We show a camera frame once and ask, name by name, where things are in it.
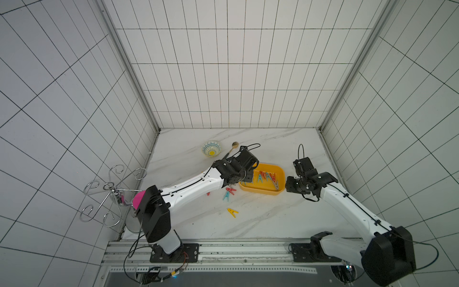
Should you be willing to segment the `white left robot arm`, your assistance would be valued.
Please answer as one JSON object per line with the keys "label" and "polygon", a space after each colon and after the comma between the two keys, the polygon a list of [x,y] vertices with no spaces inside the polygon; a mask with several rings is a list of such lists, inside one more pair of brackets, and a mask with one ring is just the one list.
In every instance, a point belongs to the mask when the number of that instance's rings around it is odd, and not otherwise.
{"label": "white left robot arm", "polygon": [[251,150],[258,147],[258,143],[241,146],[233,156],[225,155],[180,184],[163,189],[153,185],[138,192],[132,203],[147,242],[159,245],[167,255],[182,250],[182,240],[172,228],[175,213],[209,192],[250,181],[259,165]]}

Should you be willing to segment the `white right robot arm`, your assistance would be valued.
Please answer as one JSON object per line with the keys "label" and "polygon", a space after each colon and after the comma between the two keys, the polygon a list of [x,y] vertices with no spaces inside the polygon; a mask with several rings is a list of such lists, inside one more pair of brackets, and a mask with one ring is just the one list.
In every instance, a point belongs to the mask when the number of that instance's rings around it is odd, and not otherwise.
{"label": "white right robot arm", "polygon": [[306,253],[314,262],[341,259],[363,269],[369,278],[385,287],[417,270],[411,233],[393,227],[356,200],[328,172],[318,173],[308,157],[293,162],[296,177],[288,177],[285,188],[302,196],[312,194],[337,210],[359,233],[345,239],[332,232],[310,238]]}

